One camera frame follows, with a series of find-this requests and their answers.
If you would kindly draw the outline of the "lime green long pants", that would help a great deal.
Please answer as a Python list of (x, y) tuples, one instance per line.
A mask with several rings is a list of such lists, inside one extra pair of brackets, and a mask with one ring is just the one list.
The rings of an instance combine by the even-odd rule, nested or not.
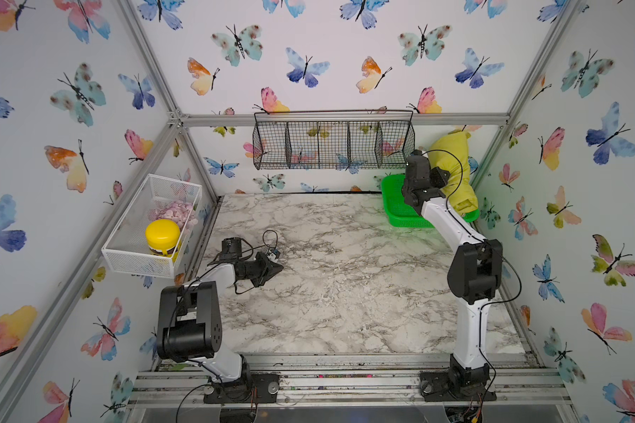
[(466, 131), (455, 131), (441, 137), (427, 154), (430, 165), (447, 171), (449, 179), (442, 192), (449, 199), (452, 208), (467, 221), (479, 217), (479, 202), (470, 185), (471, 165)]

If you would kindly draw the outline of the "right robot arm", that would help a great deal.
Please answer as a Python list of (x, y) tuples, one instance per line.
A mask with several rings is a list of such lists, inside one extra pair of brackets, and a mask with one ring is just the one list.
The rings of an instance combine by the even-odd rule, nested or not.
[(488, 373), (483, 352), (490, 307), (502, 282), (503, 247), (469, 227), (442, 188), (450, 173), (430, 164), (429, 154), (407, 157), (401, 193), (405, 203), (432, 224), (453, 251), (447, 283), (457, 301), (456, 342), (451, 368), (460, 375)]

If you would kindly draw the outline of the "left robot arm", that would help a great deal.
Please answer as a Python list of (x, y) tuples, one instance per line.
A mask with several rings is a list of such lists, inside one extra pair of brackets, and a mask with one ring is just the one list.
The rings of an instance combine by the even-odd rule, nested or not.
[(222, 241), (222, 251), (199, 276), (161, 292), (156, 348), (163, 360), (191, 364), (227, 384), (243, 378), (245, 358), (223, 343), (219, 294), (239, 281), (262, 287), (284, 270), (273, 244), (243, 253), (239, 237)]

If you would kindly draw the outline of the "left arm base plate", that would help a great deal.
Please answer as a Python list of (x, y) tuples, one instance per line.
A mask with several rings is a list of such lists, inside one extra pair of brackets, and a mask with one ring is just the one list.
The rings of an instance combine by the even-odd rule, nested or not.
[(280, 377), (276, 374), (242, 375), (234, 382), (213, 382), (208, 386), (203, 402), (208, 405), (275, 404), (280, 390)]

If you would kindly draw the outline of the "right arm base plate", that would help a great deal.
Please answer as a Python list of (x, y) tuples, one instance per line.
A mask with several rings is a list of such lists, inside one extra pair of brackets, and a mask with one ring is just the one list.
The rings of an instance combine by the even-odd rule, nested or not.
[(471, 369), (461, 373), (452, 368), (442, 372), (420, 374), (419, 392), (425, 402), (497, 400), (497, 394), (487, 390), (489, 372)]

